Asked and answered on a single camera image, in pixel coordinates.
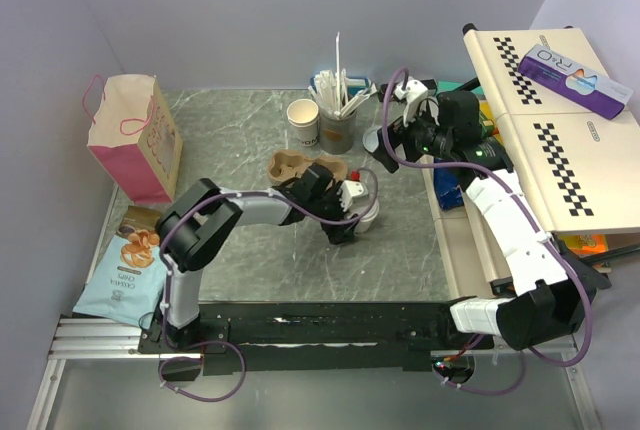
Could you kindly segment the brown pulp cup carrier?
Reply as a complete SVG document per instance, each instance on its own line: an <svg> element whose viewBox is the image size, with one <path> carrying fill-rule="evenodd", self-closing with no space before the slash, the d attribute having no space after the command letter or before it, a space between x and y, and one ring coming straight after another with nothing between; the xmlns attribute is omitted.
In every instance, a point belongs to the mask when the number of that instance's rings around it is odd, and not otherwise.
<svg viewBox="0 0 640 430"><path fill-rule="evenodd" d="M271 156L267 165L267 178L272 184L279 185L294 177L301 177L312 164L329 169L335 180L345 180L348 176L348 165L341 158L331 155L309 157L301 152L282 149Z"/></svg>

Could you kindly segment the white paper cup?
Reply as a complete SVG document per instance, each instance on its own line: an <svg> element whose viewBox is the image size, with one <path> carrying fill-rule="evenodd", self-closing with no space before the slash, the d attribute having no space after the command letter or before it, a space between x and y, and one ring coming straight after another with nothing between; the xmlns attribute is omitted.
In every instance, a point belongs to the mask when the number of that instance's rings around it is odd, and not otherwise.
<svg viewBox="0 0 640 430"><path fill-rule="evenodd" d="M375 220L379 215L379 211L380 211L379 201L374 200L373 206L367 213L364 212L365 209L366 209L365 205L361 205L360 207L354 208L354 214L362 215L362 218L357 222L357 224L354 227L354 233L356 235L362 235L370 230L371 226L373 225L373 223L375 222Z"/></svg>

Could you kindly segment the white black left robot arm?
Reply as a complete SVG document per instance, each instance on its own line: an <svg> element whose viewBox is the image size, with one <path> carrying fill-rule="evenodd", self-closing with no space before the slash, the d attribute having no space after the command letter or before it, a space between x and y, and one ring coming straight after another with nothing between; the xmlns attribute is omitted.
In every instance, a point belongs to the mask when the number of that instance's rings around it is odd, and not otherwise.
<svg viewBox="0 0 640 430"><path fill-rule="evenodd" d="M159 305L162 340L177 352L195 345L203 270L234 229L283 227L310 218L321 224L331 244L349 243L367 213L368 197L364 184L338 180L316 163L264 191L230 190L208 178L198 180L156 223L159 256L166 266Z"/></svg>

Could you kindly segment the grey straw holder cup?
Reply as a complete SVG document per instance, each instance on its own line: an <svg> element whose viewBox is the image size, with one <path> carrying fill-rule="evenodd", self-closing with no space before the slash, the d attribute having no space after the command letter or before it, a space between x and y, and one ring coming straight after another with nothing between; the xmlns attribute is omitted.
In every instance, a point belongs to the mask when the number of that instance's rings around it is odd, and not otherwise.
<svg viewBox="0 0 640 430"><path fill-rule="evenodd" d="M332 117L321 109L319 113L319 144L323 151L332 155L348 152L355 140L357 112L344 119Z"/></svg>

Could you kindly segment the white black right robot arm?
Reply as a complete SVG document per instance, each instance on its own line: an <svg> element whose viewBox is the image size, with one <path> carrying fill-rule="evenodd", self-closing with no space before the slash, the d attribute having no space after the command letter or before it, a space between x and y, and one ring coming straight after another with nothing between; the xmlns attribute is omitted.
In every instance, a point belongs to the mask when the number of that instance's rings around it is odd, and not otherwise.
<svg viewBox="0 0 640 430"><path fill-rule="evenodd" d="M438 340L454 349L472 333L495 335L523 350L582 329L581 349L587 351L600 275L543 230L504 146L483 125L477 97L466 90L431 96L411 81L387 87L383 102L393 98L406 106L396 120L383 121L374 158L395 172L400 166L419 168L421 157L429 155L432 168L456 174L511 273L513 297L453 304L437 323Z"/></svg>

